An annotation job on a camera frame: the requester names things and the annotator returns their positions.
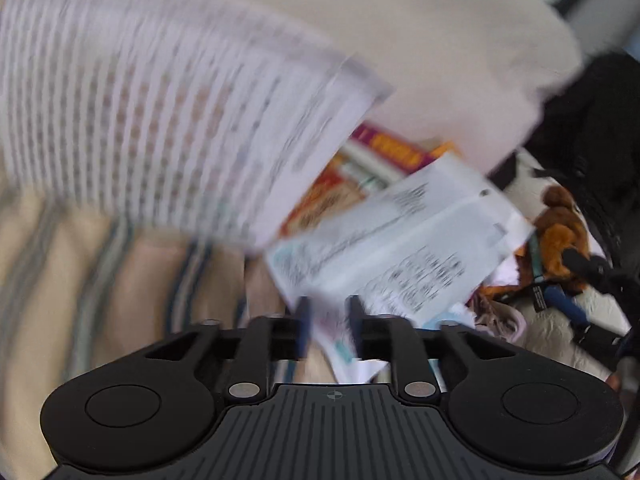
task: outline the circular pad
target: circular pad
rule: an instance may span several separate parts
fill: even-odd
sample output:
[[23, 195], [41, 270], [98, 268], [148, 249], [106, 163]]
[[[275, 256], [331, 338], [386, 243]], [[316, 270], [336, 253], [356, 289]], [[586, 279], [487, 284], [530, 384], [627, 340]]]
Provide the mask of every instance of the circular pad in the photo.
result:
[[86, 404], [86, 414], [107, 428], [128, 428], [149, 420], [160, 409], [160, 396], [144, 386], [121, 384], [100, 390]]
[[569, 470], [601, 460], [622, 425], [617, 395], [601, 380], [513, 349], [474, 360], [449, 394], [447, 413], [477, 452], [526, 470]]
[[40, 427], [57, 462], [113, 474], [175, 460], [214, 418], [213, 398], [192, 370], [134, 355], [60, 386]]

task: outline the white fabric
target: white fabric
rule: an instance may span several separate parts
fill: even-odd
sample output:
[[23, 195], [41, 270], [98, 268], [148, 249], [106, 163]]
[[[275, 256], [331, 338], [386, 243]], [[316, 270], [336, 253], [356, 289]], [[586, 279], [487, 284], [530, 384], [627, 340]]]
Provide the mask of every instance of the white fabric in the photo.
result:
[[520, 284], [520, 271], [515, 254], [504, 260], [489, 277], [484, 280], [486, 286], [507, 286]]
[[410, 139], [453, 140], [483, 173], [580, 66], [568, 26], [542, 0], [251, 1], [324, 32], [393, 84], [373, 121]]

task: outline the white paper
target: white paper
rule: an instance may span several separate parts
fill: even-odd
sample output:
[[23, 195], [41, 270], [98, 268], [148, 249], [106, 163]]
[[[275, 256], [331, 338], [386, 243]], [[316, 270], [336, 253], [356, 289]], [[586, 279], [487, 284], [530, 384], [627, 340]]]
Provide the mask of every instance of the white paper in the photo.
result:
[[520, 270], [515, 254], [504, 260], [491, 275], [484, 280], [486, 286], [514, 286], [520, 283]]
[[249, 251], [389, 94], [242, 0], [3, 0], [0, 45], [12, 180]]
[[447, 154], [315, 230], [267, 253], [290, 308], [312, 299], [313, 336], [341, 383], [362, 379], [344, 302], [358, 294], [370, 314], [422, 326], [465, 302], [529, 237], [506, 197]]

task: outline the teddy bear ear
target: teddy bear ear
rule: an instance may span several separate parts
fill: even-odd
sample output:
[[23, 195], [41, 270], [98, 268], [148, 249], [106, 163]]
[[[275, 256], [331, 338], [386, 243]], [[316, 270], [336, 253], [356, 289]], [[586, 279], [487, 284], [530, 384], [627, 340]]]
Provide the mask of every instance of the teddy bear ear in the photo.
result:
[[572, 209], [574, 197], [562, 186], [549, 186], [542, 195], [542, 202], [548, 207], [566, 207]]

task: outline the striped fabric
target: striped fabric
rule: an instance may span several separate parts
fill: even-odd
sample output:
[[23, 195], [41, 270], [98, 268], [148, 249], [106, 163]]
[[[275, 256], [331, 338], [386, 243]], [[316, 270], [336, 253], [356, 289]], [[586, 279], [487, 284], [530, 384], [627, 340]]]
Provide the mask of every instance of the striped fabric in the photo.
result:
[[76, 306], [76, 316], [62, 382], [91, 369], [93, 344], [108, 296], [125, 254], [131, 247], [133, 228], [126, 219], [114, 220], [106, 243], [89, 273]]
[[[2, 190], [2, 193], [0, 194], [0, 221], [2, 218], [2, 214], [15, 201], [16, 195], [16, 191], [12, 188], [5, 188]], [[4, 451], [4, 447], [2, 446], [2, 440], [0, 439], [0, 479], [5, 480], [7, 478], [12, 478], [13, 476], [14, 475], [9, 468], [6, 452]]]
[[165, 335], [180, 332], [191, 322], [193, 295], [196, 291], [205, 266], [211, 257], [212, 246], [204, 241], [189, 246], [174, 291], [166, 307]]
[[12, 355], [17, 328], [29, 294], [40, 276], [62, 211], [59, 203], [45, 204], [36, 230], [0, 290], [0, 406], [3, 400], [4, 374]]

